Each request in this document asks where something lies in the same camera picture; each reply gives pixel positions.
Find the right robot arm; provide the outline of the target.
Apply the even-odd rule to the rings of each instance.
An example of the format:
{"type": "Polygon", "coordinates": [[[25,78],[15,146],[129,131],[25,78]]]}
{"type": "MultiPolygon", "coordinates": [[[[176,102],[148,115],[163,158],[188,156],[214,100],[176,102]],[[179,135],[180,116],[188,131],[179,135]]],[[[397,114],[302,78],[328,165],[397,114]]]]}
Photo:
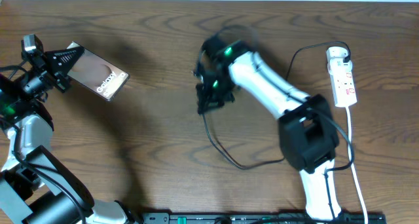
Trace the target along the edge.
{"type": "Polygon", "coordinates": [[[288,83],[243,41],[227,44],[213,35],[200,48],[199,57],[204,56],[212,69],[206,69],[201,60],[196,63],[198,114],[205,116],[233,102],[236,86],[250,93],[278,123],[280,149],[284,160],[300,174],[310,220],[338,221],[342,209],[333,173],[342,129],[333,120],[327,100],[288,83]]]}

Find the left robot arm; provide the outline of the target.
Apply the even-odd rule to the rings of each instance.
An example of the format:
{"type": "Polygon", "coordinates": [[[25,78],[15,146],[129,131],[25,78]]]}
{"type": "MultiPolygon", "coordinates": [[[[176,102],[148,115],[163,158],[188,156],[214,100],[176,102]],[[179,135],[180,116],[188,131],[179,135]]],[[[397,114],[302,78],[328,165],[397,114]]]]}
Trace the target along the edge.
{"type": "Polygon", "coordinates": [[[1,130],[10,141],[1,168],[1,210],[13,223],[141,223],[122,202],[100,201],[51,151],[54,124],[48,91],[77,81],[111,100],[129,74],[88,49],[70,44],[45,51],[24,43],[30,65],[17,79],[1,77],[1,130]]]}

